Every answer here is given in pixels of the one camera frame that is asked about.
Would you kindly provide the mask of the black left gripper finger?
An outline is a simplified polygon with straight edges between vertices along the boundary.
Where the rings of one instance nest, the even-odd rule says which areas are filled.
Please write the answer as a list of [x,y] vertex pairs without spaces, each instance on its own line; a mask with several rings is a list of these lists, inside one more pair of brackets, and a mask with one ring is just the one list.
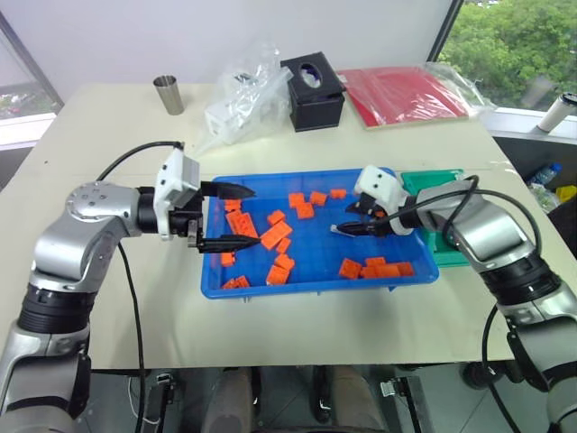
[[188,247],[197,248],[200,253],[234,253],[260,242],[259,238],[247,235],[221,235],[218,238],[205,238],[200,219],[188,222]]
[[243,185],[220,181],[201,181],[200,193],[203,198],[216,197],[220,199],[243,200],[252,198],[256,193]]

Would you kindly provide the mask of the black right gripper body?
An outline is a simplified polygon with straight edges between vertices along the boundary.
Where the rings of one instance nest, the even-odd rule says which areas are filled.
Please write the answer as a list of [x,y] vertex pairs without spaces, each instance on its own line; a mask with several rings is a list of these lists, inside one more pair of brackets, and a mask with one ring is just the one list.
[[363,233],[383,237],[392,234],[392,228],[387,220],[388,213],[379,205],[375,198],[366,193],[360,195],[360,210]]

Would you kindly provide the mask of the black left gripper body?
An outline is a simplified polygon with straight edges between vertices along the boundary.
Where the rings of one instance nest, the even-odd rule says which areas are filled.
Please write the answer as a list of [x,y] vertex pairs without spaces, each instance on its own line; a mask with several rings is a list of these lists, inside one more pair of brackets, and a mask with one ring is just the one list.
[[175,206],[169,212],[169,232],[172,235],[186,238],[202,238],[203,230],[203,205],[204,198],[200,191],[184,205]]

